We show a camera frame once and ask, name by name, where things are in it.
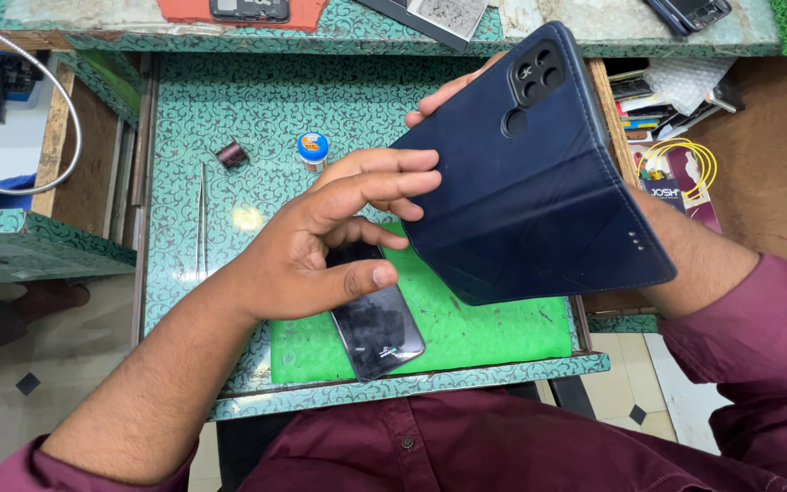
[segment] maroon shirt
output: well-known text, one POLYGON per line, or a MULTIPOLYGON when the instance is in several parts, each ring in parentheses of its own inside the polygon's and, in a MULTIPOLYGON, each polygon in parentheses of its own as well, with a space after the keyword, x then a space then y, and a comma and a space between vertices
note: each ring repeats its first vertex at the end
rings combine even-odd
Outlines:
MULTIPOLYGON (((660 327, 685 374, 734 402, 710 419, 723 457, 470 389, 303 411, 240 490, 787 491, 787 261, 764 255, 725 297, 660 327)), ((43 439, 2 463, 0 490, 186 490, 192 455, 139 487, 54 460, 43 439)))

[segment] phone back cover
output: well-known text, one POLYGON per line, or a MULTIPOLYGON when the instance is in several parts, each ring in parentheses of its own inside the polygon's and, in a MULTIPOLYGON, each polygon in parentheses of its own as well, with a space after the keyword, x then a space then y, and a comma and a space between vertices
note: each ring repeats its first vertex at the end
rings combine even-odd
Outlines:
POLYGON ((572 35, 559 22, 542 26, 391 145, 439 152, 442 184, 412 198, 421 220, 403 222, 415 251, 471 306, 672 280, 607 140, 572 35), (561 52, 565 79, 511 138, 509 70, 544 39, 561 52))

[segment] green silicone mat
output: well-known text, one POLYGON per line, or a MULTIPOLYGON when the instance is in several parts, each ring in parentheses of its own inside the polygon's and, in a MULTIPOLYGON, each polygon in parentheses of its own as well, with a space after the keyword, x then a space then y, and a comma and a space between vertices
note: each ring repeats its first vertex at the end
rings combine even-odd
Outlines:
MULTIPOLYGON (((399 222, 382 227, 404 236, 399 222)), ((427 344, 392 374, 535 361, 572 354, 563 297, 471 307, 459 302, 411 246, 384 249, 399 272, 399 289, 427 344)), ((272 382, 354 378, 329 313, 271 322, 272 382)))

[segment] black diamond tile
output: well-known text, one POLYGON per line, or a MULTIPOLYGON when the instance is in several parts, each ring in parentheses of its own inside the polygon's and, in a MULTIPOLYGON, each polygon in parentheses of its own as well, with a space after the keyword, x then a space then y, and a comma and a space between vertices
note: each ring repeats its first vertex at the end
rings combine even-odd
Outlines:
POLYGON ((25 397, 28 397, 32 390, 38 388, 38 385, 41 384, 38 381, 38 377, 35 377, 35 374, 30 372, 26 373, 23 379, 20 380, 20 383, 16 384, 16 388, 20 390, 21 393, 24 394, 25 397))
POLYGON ((638 405, 633 405, 633 410, 630 411, 630 418, 637 424, 642 425, 645 420, 645 410, 639 408, 638 405))

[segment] camera cutout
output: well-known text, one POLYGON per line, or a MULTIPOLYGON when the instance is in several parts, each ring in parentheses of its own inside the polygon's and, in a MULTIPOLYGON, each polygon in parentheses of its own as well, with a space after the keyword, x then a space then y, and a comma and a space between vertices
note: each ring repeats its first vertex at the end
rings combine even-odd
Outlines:
POLYGON ((563 84, 565 69, 558 47, 546 39, 511 64, 509 79, 515 99, 529 108, 563 84))
POLYGON ((515 137, 527 128, 527 109, 550 95, 566 79, 561 53, 550 39, 545 39, 511 64, 509 81, 518 101, 503 116, 503 130, 515 137))

